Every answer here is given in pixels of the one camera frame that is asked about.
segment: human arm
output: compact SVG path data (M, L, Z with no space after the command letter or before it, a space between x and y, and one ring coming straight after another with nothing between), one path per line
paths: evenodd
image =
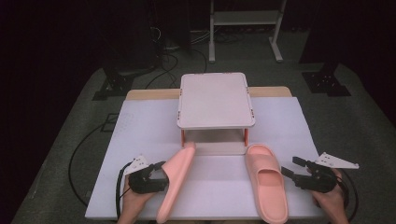
M138 194L133 192L128 185L129 176L125 176L125 183L122 196L122 210L118 224L133 224L137 220L137 216L143 210L146 202L154 196L155 193Z
M338 170L332 171L341 178ZM344 192L336 185L333 190L321 193L311 190L315 203L326 213L332 224L347 224L347 215L344 208Z

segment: gray carpet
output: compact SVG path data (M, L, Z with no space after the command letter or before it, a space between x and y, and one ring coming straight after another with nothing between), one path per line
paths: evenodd
M356 74L343 65L335 71L338 81L347 87L351 96L328 97L311 93L302 72L318 71L321 64L298 64L307 33L281 32L279 49L284 57L277 63L267 37L269 34L239 35L241 41L216 45L216 62L205 65L202 54L176 51L177 67L148 87L166 89L179 87L182 75L206 72L242 72L249 86L286 86L303 109L306 121L318 149L360 165L348 173L359 193L360 207L353 223L394 223L396 220L396 132L395 128L365 91ZM193 46L207 58L207 44ZM170 69L175 59L164 56L164 67ZM163 70L137 77L133 89L146 85ZM109 113L119 113L124 97L109 97L92 101L100 90L105 74L99 69L92 74L58 134L53 147L13 223L113 223L93 221L84 217L86 207L73 193L68 182L68 165L75 148L87 134L100 126ZM94 131L74 155L71 177L76 191L84 202L99 173L111 133ZM351 195L351 213L355 198ZM291 220L288 223L326 223L324 220Z

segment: slipper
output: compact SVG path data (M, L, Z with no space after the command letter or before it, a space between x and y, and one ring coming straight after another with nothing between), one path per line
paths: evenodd
M157 213L157 223L159 224L168 220L177 199L178 192L191 167L192 158L195 154L195 144L186 143L185 145L184 149L181 149L163 165L163 171L169 180L169 187Z
M264 145L252 145L247 149L245 159L260 217L272 224L285 223L288 202L276 156Z

